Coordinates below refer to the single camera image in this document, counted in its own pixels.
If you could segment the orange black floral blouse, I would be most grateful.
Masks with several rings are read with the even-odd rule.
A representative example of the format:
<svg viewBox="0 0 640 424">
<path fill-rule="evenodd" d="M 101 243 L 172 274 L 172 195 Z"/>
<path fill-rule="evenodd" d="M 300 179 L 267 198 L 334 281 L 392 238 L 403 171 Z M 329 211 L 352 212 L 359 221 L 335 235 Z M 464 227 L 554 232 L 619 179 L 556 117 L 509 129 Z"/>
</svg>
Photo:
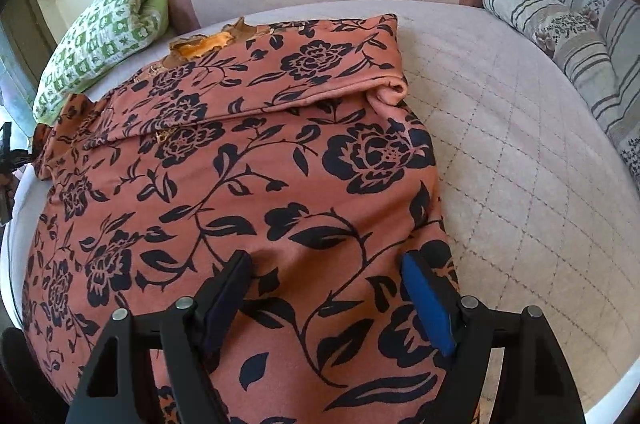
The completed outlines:
<svg viewBox="0 0 640 424">
<path fill-rule="evenodd" d="M 253 279 L 212 373 L 235 423 L 426 423 L 446 375 L 400 280 L 454 280 L 433 143 L 393 14 L 222 32 L 210 51 L 70 98 L 22 320 L 65 401 L 114 310 L 163 310 L 235 251 Z"/>
</svg>

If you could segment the pink quilted bed cover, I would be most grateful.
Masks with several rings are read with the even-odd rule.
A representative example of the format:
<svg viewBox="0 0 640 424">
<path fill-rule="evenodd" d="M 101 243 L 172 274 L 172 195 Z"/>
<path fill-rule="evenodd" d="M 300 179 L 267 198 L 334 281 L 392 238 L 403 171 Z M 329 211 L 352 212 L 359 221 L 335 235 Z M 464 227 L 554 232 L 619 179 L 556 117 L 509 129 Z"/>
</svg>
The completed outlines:
<svg viewBox="0 0 640 424">
<path fill-rule="evenodd" d="M 154 46 L 83 96 L 99 101 L 144 66 L 205 55 L 222 32 L 384 14 L 398 20 L 406 104 L 433 143 L 450 281 L 492 308 L 541 306 L 582 404 L 595 406 L 639 355 L 639 196 L 564 72 L 498 18 L 422 2 L 280 9 L 244 29 L 209 27 L 203 48 L 183 56 Z M 26 171 L 3 243 L 3 299 L 22 328 L 27 260 L 50 188 Z"/>
</svg>

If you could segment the green white patterned pillow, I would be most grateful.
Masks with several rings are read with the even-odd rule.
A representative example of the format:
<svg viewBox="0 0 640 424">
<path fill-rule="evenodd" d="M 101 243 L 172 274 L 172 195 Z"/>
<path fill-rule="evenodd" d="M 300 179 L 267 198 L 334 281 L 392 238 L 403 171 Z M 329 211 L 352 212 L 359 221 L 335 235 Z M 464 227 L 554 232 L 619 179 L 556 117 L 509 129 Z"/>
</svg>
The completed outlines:
<svg viewBox="0 0 640 424">
<path fill-rule="evenodd" d="M 32 106 L 50 125 L 67 99 L 84 92 L 112 68 L 165 34 L 168 0 L 94 0 L 56 46 L 43 69 Z"/>
</svg>

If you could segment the striped floral folded quilt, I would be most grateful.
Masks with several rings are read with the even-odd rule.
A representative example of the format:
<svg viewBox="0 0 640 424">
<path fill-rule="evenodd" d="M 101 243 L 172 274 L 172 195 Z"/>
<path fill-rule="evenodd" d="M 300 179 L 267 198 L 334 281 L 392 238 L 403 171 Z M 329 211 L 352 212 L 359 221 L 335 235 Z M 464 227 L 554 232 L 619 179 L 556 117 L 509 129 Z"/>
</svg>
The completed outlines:
<svg viewBox="0 0 640 424">
<path fill-rule="evenodd" d="M 634 0 L 483 0 L 564 72 L 639 180 L 639 5 Z"/>
</svg>

